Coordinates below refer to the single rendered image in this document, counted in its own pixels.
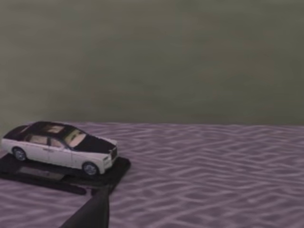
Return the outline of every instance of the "black roof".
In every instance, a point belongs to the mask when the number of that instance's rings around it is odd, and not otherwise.
[[[58,132],[50,132],[46,128],[48,127],[63,127],[62,130]],[[55,123],[55,122],[48,122],[48,121],[38,121],[35,123],[32,123],[28,129],[24,131],[24,134],[38,134],[41,136],[49,136],[49,137],[55,137],[62,139],[64,138],[67,134],[69,134],[71,131],[75,130],[77,128],[64,124],[64,123]]]

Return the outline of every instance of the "car door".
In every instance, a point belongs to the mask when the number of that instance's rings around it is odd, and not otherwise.
[[[40,135],[28,135],[24,147],[27,157],[38,162],[48,162],[48,138]]]
[[[49,162],[54,165],[72,166],[71,151],[59,140],[49,138]]]

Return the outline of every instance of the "model car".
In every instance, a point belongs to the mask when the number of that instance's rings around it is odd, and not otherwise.
[[[82,169],[87,175],[103,174],[112,167],[117,141],[93,136],[69,124],[39,121],[8,132],[3,150],[17,160],[34,160]]]

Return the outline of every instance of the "plain backdrop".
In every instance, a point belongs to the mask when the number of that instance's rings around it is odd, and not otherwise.
[[[1,0],[0,133],[35,120],[304,123],[304,3]]]

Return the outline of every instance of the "car's rear wheel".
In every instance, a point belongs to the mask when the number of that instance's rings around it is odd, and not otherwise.
[[[84,163],[82,170],[89,176],[96,176],[99,173],[98,167],[92,162]]]
[[[13,155],[18,161],[21,161],[21,162],[22,161],[24,162],[27,159],[26,153],[21,148],[13,149]]]

